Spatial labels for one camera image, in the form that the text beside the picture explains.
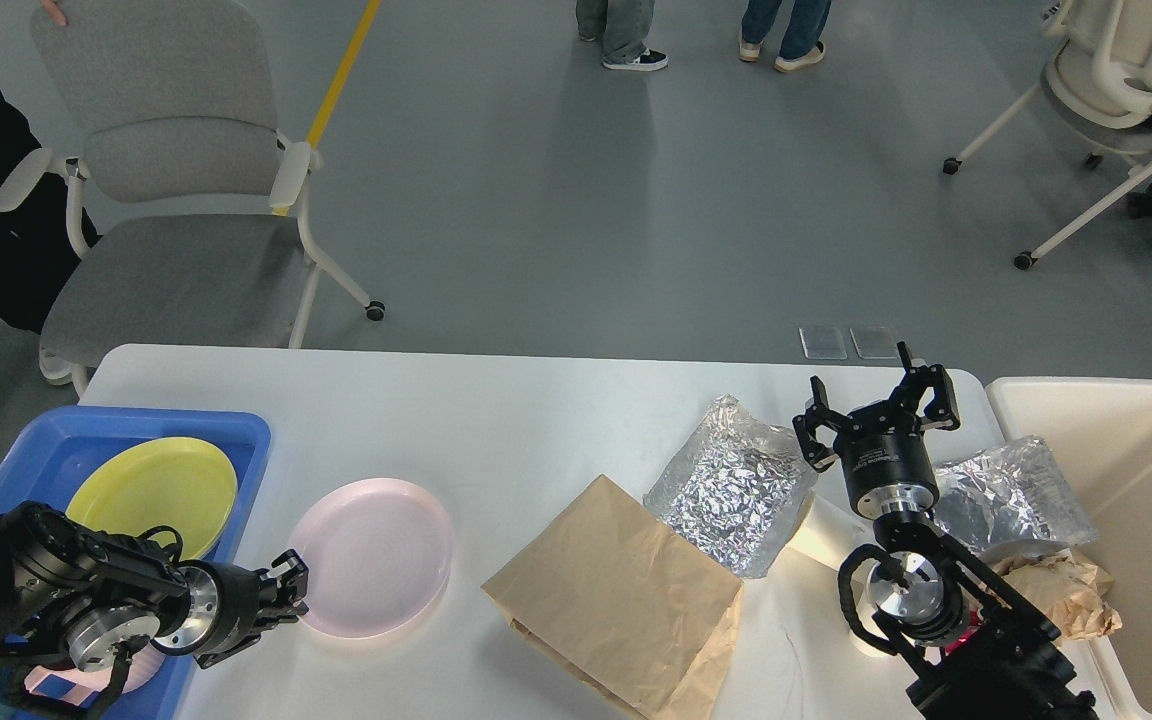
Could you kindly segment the red item under arm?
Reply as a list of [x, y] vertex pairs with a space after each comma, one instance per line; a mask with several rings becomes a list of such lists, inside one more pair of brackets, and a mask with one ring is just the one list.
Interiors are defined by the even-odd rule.
[[980, 629], [980, 617], [978, 611], [969, 611], [967, 616], [967, 626], [964, 626], [963, 632], [961, 632], [958, 638], [946, 644], [945, 647], [941, 647], [940, 655], [942, 657], [942, 659], [945, 659], [945, 657], [952, 655], [952, 653], [956, 652], [958, 647], [963, 647], [964, 644], [970, 638], [972, 638], [973, 634], [978, 632], [979, 629]]

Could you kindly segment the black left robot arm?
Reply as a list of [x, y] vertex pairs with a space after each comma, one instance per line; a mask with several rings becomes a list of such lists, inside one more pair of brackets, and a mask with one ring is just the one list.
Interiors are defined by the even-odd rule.
[[270, 568], [182, 558], [169, 525], [92, 530], [46, 503], [0, 515], [0, 666], [12, 703], [46, 719], [99, 719], [145, 647], [211, 667], [306, 615], [311, 573], [287, 550]]

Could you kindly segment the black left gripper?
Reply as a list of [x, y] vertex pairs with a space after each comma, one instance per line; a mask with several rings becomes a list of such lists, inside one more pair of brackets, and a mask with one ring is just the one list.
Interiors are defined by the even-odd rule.
[[306, 615], [310, 569], [296, 550], [280, 553], [273, 568], [185, 561], [175, 566], [187, 594], [170, 611], [151, 646], [165, 655], [195, 655], [200, 669], [253, 646], [262, 632]]

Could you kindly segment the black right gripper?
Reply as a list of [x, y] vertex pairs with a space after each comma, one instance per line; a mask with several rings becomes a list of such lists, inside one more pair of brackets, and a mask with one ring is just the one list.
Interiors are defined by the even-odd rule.
[[[801, 456], [814, 471], [827, 471], [838, 458], [844, 467], [847, 498], [861, 518], [887, 511], [929, 511], [940, 500], [929, 450], [927, 430], [957, 430], [961, 418], [954, 382], [941, 364], [915, 363], [908, 343], [897, 342], [901, 381], [890, 406], [861, 406], [838, 414], [826, 382], [810, 378], [812, 397], [794, 418]], [[818, 430], [835, 433], [838, 450], [819, 441]]]

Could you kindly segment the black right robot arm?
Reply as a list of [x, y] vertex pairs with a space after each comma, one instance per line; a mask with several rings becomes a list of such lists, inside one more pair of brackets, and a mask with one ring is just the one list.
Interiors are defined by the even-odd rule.
[[852, 637], [914, 670], [905, 694], [924, 719], [1093, 719], [1094, 694], [1069, 687], [1076, 670], [1056, 626], [934, 524], [940, 488], [924, 435], [960, 427], [954, 382], [895, 348], [902, 377], [890, 395], [840, 414], [813, 377], [791, 420], [808, 464], [840, 465], [850, 509], [872, 526], [873, 541], [838, 568]]

